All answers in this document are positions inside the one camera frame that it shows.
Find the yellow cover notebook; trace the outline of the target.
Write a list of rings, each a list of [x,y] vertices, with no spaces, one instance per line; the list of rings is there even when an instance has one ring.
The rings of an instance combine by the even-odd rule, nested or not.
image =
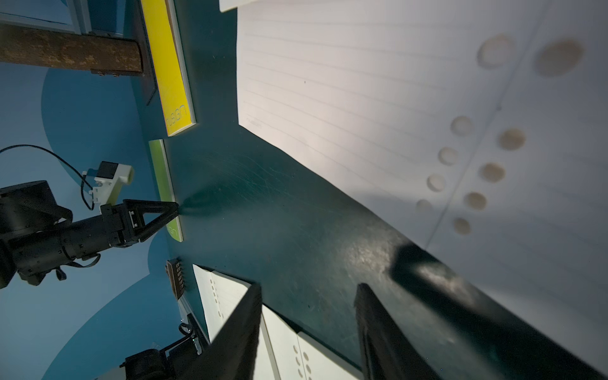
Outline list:
[[[196,124],[191,88],[173,1],[140,2],[169,137]]]

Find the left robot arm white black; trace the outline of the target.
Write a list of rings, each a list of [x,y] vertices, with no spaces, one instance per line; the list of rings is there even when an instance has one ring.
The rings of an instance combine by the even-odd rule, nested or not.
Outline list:
[[[175,202],[127,199],[98,216],[73,220],[45,180],[1,191],[1,286],[15,276],[38,286],[49,272],[66,280],[64,266],[88,268],[110,248],[145,242],[179,215]]]

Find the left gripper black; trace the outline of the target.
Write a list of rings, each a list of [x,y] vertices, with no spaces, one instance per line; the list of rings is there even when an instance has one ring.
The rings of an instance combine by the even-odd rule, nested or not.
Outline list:
[[[176,202],[127,199],[122,209],[109,208],[102,215],[9,241],[9,254],[22,278],[44,278],[62,267],[95,266],[101,252],[145,242],[179,215]]]

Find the green cover notebook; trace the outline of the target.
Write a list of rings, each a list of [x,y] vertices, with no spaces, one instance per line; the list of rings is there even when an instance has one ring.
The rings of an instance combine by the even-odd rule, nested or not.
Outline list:
[[[161,201],[177,202],[174,194],[174,187],[170,174],[169,161],[166,155],[166,145],[164,140],[150,140],[148,142],[148,146]],[[167,224],[167,231],[169,232],[169,235],[177,242],[183,242],[184,240],[180,221],[180,217],[177,216]]]

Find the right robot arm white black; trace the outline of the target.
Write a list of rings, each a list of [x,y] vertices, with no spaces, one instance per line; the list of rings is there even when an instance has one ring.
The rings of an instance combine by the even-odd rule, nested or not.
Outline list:
[[[365,379],[437,379],[372,289],[359,284],[355,300]],[[201,355],[171,359],[171,347],[149,349],[122,363],[127,379],[251,379],[254,376],[262,291],[250,286],[218,337]]]

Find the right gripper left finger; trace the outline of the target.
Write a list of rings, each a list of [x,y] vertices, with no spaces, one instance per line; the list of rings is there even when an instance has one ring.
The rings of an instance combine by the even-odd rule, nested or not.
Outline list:
[[[179,379],[252,379],[262,315],[261,286],[251,285],[210,346]]]

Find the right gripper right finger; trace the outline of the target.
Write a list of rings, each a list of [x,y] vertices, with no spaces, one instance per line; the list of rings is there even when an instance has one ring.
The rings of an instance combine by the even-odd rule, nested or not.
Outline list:
[[[438,379],[369,285],[357,286],[354,302],[365,379]]]

